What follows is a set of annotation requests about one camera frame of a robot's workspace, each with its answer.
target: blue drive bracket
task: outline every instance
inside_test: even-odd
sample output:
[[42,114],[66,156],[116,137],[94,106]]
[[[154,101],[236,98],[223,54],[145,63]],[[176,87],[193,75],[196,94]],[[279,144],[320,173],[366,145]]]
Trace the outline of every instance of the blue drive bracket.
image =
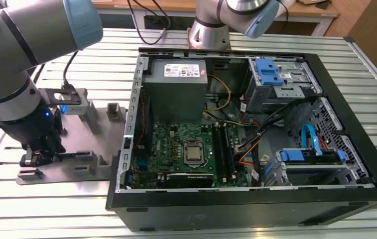
[[338,150],[338,155],[340,157],[342,163],[347,161],[347,153],[343,150]]
[[280,152],[281,161],[284,162],[301,162],[305,161],[301,150],[284,150]]
[[256,59],[256,71],[261,76],[261,83],[265,86],[283,86],[284,80],[279,74],[279,68],[272,59]]

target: ram slot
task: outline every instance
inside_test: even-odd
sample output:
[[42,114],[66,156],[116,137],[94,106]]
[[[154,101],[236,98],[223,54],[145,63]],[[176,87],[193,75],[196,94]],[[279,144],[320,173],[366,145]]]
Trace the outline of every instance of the ram slot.
[[231,134],[229,134],[229,128],[223,127],[223,131],[225,134],[225,144],[227,144],[227,162],[231,170],[231,175],[236,174],[236,165],[235,165],[235,160],[233,160],[233,149],[232,149],[232,141],[231,141]]
[[227,147],[227,134],[223,126],[213,126],[213,144],[215,144],[215,154],[216,154],[216,168],[219,181],[223,183],[228,182],[231,178],[231,169],[228,164],[228,147]]

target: open computer tower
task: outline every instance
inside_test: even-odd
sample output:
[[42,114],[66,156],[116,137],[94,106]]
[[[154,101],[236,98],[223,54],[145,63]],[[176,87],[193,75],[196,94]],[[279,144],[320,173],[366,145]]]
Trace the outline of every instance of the open computer tower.
[[377,149],[315,54],[141,49],[124,142],[106,207],[133,231],[377,208]]

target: cpu socket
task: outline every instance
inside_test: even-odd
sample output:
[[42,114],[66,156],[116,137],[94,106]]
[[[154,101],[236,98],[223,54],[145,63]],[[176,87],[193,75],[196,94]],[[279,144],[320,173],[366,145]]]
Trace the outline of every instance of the cpu socket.
[[184,162],[189,167],[197,168],[205,163],[204,143],[201,141],[188,141],[184,144]]

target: aluminum profile table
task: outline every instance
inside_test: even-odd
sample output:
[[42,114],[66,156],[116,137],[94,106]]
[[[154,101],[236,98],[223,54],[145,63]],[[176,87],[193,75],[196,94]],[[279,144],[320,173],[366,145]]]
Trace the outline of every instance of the aluminum profile table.
[[[160,31],[144,30],[153,41]],[[188,34],[170,31],[156,47],[187,48]],[[377,69],[355,43],[339,37],[265,35],[249,39],[232,34],[235,50],[316,53],[377,147]],[[68,79],[89,89],[97,107],[109,102],[129,105],[138,48],[145,47],[130,29],[105,29],[101,43],[80,52]],[[60,88],[70,55],[38,68],[38,87]],[[377,238],[377,210],[329,226],[133,233],[105,210],[109,182],[20,186],[15,183],[25,151],[0,130],[0,238]]]

